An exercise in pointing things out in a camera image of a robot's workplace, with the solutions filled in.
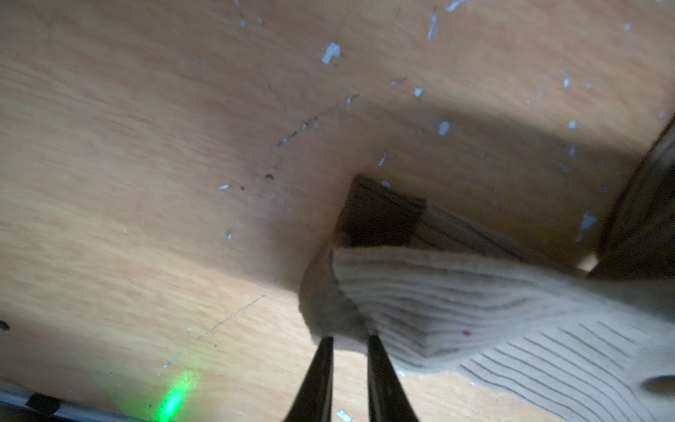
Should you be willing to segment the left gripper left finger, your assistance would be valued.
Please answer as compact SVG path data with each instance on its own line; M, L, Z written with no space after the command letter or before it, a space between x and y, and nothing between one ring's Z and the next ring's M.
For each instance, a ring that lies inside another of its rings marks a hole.
M285 422L331 422L333 337L321 339Z

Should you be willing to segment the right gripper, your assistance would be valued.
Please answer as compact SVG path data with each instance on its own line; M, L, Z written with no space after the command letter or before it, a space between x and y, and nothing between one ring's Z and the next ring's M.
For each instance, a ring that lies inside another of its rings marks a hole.
M674 121L664 128L607 220L595 279L674 276Z

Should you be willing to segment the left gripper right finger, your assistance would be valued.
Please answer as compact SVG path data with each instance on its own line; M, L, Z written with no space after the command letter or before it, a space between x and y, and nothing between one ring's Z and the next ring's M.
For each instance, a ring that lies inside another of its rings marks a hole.
M370 421L418 422L383 343L376 335L367 343L367 389Z

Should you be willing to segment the tan ribbed sock front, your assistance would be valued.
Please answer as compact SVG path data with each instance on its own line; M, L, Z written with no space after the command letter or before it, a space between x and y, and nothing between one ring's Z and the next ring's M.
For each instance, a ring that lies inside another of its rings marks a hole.
M299 292L313 338L452 371L566 421L671 421L674 283L583 280L499 258L329 246Z

